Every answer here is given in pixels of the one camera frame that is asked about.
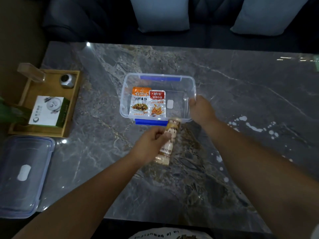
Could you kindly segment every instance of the hand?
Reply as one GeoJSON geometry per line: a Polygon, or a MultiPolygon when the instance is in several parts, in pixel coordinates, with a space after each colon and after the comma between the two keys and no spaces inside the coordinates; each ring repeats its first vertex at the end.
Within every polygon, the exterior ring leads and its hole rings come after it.
{"type": "Polygon", "coordinates": [[[192,119],[202,127],[217,120],[210,102],[202,96],[197,96],[197,100],[190,99],[189,108],[192,119]]]}
{"type": "Polygon", "coordinates": [[[130,151],[130,155],[138,159],[141,165],[145,165],[155,159],[160,148],[172,137],[165,132],[165,127],[154,126],[143,133],[130,151]]]}

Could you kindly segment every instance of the marble table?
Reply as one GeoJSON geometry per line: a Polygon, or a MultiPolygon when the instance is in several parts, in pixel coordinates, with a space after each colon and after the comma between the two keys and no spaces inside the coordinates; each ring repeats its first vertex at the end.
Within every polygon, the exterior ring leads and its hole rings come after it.
{"type": "MultiPolygon", "coordinates": [[[[81,70],[70,137],[55,139],[38,211],[126,155],[148,128],[119,113],[129,72],[188,75],[217,116],[319,180],[319,82],[310,54],[50,42],[42,68],[81,70]]],[[[270,232],[190,122],[168,167],[137,172],[106,218],[270,232]]]]}

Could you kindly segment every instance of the floor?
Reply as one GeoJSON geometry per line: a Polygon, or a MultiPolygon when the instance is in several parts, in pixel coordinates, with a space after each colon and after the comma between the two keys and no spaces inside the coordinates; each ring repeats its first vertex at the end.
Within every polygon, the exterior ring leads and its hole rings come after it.
{"type": "MultiPolygon", "coordinates": [[[[38,213],[34,214],[33,216],[27,219],[21,220],[0,219],[1,238],[11,239],[22,227],[24,227],[29,221],[31,221],[37,214],[38,213]]],[[[139,231],[159,227],[176,227],[176,225],[104,219],[95,231],[94,235],[92,236],[92,239],[127,239],[139,231]]],[[[276,239],[276,237],[274,237],[272,234],[248,233],[241,231],[230,231],[188,226],[179,226],[179,228],[204,231],[215,239],[276,239]]]]}

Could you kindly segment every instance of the light blue pillow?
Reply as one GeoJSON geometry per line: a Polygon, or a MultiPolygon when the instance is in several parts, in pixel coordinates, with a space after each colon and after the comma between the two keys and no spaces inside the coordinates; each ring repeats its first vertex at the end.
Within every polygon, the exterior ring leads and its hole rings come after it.
{"type": "Polygon", "coordinates": [[[308,0],[244,0],[234,26],[238,34],[276,36],[286,27],[308,0]]]}
{"type": "Polygon", "coordinates": [[[189,29],[188,0],[131,0],[131,3],[143,33],[189,29]]]}

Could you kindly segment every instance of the snack packet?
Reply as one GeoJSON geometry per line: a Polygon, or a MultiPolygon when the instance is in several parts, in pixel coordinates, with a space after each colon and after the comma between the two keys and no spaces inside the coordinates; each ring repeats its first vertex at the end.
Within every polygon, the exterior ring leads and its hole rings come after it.
{"type": "Polygon", "coordinates": [[[172,134],[172,137],[167,143],[164,144],[163,147],[161,147],[159,153],[155,157],[155,162],[163,164],[163,165],[169,165],[169,160],[173,150],[175,138],[177,136],[177,131],[180,125],[181,125],[181,120],[179,118],[169,119],[165,128],[165,132],[170,132],[172,134]]]}
{"type": "Polygon", "coordinates": [[[148,115],[150,117],[166,117],[166,102],[164,90],[150,90],[148,115]]]}
{"type": "Polygon", "coordinates": [[[148,116],[148,100],[149,100],[149,87],[133,87],[130,115],[138,115],[143,117],[148,116]]]}

